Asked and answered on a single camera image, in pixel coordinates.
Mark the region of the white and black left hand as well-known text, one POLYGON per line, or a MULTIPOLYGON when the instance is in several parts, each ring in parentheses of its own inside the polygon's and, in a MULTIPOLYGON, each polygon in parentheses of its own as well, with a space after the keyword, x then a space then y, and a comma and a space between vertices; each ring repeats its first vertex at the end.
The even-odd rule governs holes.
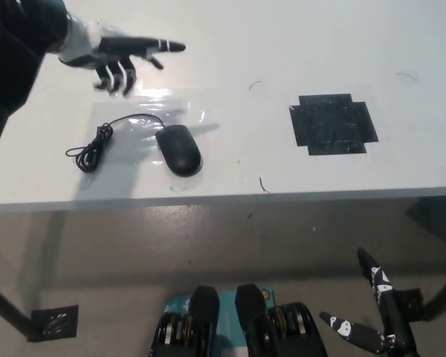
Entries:
POLYGON ((131 58, 139 57, 158 70, 163 65, 155 58, 160 53, 178 53, 186 49, 181 42, 147 36, 130 36, 98 22, 81 22, 73 18, 59 61, 72 68, 95 71, 98 91, 120 92, 128 96, 137 81, 137 70, 131 58))

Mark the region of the white and black right hand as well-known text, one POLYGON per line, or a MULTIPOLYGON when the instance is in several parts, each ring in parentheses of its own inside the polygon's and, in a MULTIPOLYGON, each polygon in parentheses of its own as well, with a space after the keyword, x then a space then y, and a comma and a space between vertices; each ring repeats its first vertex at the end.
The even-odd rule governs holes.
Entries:
POLYGON ((369 281, 384 331, 321 312, 320 318, 344 341, 374 355, 417 356, 418 350, 410 322, 404 314, 397 291, 384 269, 363 248, 357 252, 364 277, 369 281))

